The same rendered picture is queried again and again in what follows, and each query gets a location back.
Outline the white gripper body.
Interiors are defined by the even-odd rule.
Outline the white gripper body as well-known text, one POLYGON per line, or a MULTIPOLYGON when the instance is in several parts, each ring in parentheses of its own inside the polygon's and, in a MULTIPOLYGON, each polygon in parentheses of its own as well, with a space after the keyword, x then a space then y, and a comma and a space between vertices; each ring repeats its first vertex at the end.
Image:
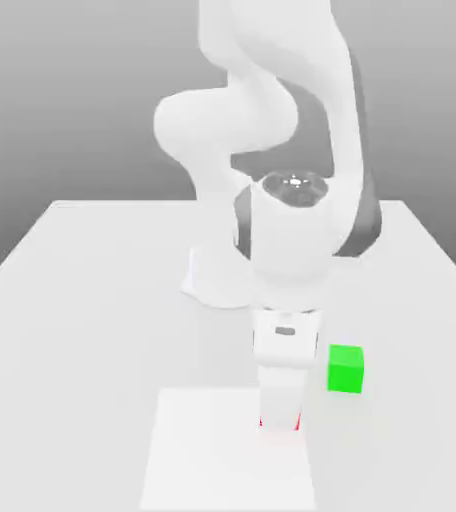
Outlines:
POLYGON ((309 368, 313 365, 321 312, 255 309, 253 355, 264 367, 309 368))

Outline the small green cube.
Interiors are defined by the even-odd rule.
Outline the small green cube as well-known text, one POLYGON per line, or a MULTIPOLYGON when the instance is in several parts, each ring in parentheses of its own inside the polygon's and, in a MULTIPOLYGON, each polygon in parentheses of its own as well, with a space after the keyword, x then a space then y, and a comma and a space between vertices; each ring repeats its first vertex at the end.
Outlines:
POLYGON ((361 346, 331 344, 327 368, 327 390, 360 394, 364 381, 361 346))

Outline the small red cube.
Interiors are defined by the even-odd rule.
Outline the small red cube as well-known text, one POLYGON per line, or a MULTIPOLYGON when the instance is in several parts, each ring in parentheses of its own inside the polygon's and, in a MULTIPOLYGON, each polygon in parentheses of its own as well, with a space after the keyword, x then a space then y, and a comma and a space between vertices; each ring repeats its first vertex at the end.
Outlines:
MULTIPOLYGON (((298 414, 298 417, 297 417, 297 421, 296 421, 296 425, 295 425, 295 428, 294 430, 295 431, 298 431, 300 429, 300 424, 301 424, 301 414, 302 413, 299 413, 298 414)), ((263 427, 263 422, 262 422, 262 418, 260 417, 259 419, 259 427, 262 428, 263 427)))

